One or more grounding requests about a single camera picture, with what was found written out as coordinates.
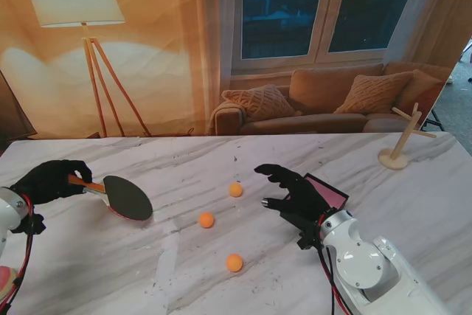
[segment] black paddle rubber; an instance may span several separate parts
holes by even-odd
[[[103,179],[110,208],[116,214],[133,221],[145,221],[153,214],[153,206],[142,190],[118,176]]]

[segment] window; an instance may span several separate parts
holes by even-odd
[[[342,0],[330,52],[385,49],[408,0]]]
[[[243,0],[242,59],[306,55],[319,0]]]
[[[236,0],[233,68],[382,58],[408,0]]]

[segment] sofa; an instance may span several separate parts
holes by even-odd
[[[238,105],[227,107],[223,103],[212,115],[213,133],[227,136],[402,131],[408,121],[397,114],[334,114],[334,111],[343,104],[357,75],[391,75],[413,72],[415,69],[441,81],[437,94],[451,73],[449,68],[409,62],[391,62],[385,66],[379,63],[335,69],[296,70],[291,76],[290,85],[278,86],[277,89],[302,115],[248,122],[244,108]],[[423,112],[421,121],[424,121],[433,104],[434,101],[420,104],[419,111]]]

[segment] paddle handle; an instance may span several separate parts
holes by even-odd
[[[100,193],[105,193],[105,186],[103,186],[102,184],[95,184],[94,182],[88,184],[84,180],[76,177],[76,175],[69,175],[68,177],[69,177],[70,184],[80,184],[82,186],[90,188],[91,190],[94,190]]]

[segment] orange ball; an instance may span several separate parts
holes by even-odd
[[[201,227],[203,228],[211,228],[213,223],[215,222],[215,218],[213,217],[212,213],[201,213],[200,217],[198,217],[198,222],[200,223]]]
[[[243,258],[237,254],[230,254],[226,259],[226,267],[231,272],[239,272],[243,268]]]
[[[242,194],[243,194],[243,186],[241,186],[237,182],[229,185],[229,195],[233,197],[239,197]]]

